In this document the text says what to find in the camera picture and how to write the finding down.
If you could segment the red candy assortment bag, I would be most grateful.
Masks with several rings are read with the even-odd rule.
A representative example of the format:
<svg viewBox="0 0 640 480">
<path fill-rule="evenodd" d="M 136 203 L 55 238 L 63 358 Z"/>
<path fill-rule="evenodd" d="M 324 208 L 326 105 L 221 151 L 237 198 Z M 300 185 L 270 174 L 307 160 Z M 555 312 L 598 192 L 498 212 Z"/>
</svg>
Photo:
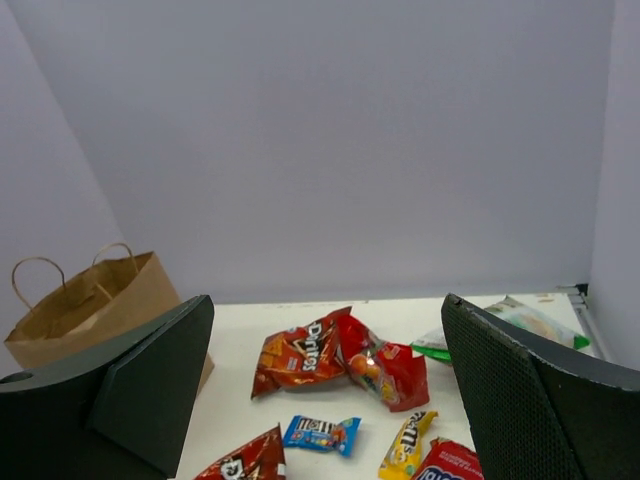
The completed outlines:
<svg viewBox="0 0 640 480">
<path fill-rule="evenodd" d="M 484 480 L 477 454 L 455 441 L 437 437 L 412 480 Z"/>
</svg>

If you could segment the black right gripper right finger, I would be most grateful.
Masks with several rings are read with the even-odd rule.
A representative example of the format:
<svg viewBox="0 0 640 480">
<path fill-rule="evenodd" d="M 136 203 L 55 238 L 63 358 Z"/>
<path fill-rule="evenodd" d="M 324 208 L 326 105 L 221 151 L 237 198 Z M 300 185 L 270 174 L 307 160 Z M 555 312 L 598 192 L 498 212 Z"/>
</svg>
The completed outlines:
<svg viewBox="0 0 640 480">
<path fill-rule="evenodd" d="M 520 329 L 455 295 L 441 308 L 487 479 L 636 479 L 639 373 Z"/>
</svg>

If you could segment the red Doritos bag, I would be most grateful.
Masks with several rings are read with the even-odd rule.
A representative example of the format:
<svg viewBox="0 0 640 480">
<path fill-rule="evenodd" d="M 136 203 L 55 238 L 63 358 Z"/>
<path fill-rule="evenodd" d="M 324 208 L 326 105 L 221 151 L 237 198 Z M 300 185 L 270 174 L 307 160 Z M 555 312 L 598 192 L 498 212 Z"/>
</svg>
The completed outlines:
<svg viewBox="0 0 640 480">
<path fill-rule="evenodd" d="M 305 326 L 268 336 L 256 364 L 251 399 L 344 376 L 346 370 L 337 353 L 337 321 L 351 310 L 334 310 Z"/>
<path fill-rule="evenodd" d="M 280 425 L 221 457 L 196 480 L 285 480 L 286 460 Z"/>
</svg>

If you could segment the red snack bag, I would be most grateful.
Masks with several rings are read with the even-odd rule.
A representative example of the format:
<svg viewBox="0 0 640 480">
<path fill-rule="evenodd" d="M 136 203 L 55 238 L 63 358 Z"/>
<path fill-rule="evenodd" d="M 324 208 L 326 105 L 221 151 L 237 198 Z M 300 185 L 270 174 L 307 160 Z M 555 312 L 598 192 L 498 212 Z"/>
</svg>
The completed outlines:
<svg viewBox="0 0 640 480">
<path fill-rule="evenodd" d="M 424 357 L 409 345 L 379 338 L 351 314 L 337 322 L 338 358 L 352 381 L 392 412 L 404 412 L 430 401 Z"/>
</svg>

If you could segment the yellow M&M's packet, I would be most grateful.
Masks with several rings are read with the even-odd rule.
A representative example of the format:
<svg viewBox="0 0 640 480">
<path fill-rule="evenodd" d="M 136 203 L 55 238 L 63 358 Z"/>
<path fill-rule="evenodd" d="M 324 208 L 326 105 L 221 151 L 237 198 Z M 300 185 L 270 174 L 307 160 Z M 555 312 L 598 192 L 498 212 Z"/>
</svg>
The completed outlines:
<svg viewBox="0 0 640 480">
<path fill-rule="evenodd" d="M 422 438 L 437 417 L 437 411 L 418 411 L 403 423 L 378 468 L 379 479 L 413 477 L 422 459 Z"/>
</svg>

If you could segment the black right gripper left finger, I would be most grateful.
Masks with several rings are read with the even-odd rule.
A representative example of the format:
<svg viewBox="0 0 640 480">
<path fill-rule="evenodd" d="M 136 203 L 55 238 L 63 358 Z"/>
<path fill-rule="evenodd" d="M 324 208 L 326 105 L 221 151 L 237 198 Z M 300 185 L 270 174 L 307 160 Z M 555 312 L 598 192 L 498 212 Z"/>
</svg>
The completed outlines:
<svg viewBox="0 0 640 480">
<path fill-rule="evenodd" d="M 180 463 L 214 305 L 156 319 L 1 380 L 4 479 L 171 479 Z"/>
</svg>

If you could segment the green Chuba cassava bag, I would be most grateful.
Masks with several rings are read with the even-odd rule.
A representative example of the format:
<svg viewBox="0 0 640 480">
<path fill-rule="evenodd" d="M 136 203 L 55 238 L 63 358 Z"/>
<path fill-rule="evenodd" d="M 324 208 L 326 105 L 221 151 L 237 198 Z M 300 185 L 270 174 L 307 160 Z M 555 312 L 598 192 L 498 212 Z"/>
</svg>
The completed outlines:
<svg viewBox="0 0 640 480">
<path fill-rule="evenodd" d="M 529 307 L 509 295 L 486 307 L 485 310 L 513 326 L 574 350 L 584 349 L 591 344 L 590 339 L 584 334 L 561 325 L 540 310 Z M 451 356 L 442 327 L 427 332 L 414 340 L 410 346 L 428 358 L 447 365 L 451 364 Z"/>
</svg>

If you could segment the blue M&M's packet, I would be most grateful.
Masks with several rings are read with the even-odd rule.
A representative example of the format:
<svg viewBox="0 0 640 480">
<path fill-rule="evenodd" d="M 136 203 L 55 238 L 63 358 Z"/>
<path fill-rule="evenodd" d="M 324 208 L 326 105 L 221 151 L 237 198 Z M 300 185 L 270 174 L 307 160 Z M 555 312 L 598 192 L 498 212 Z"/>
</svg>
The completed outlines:
<svg viewBox="0 0 640 480">
<path fill-rule="evenodd" d="M 342 457 L 350 457 L 360 423 L 359 417 L 334 423 L 296 415 L 283 436 L 283 447 L 320 453 L 337 452 Z"/>
</svg>

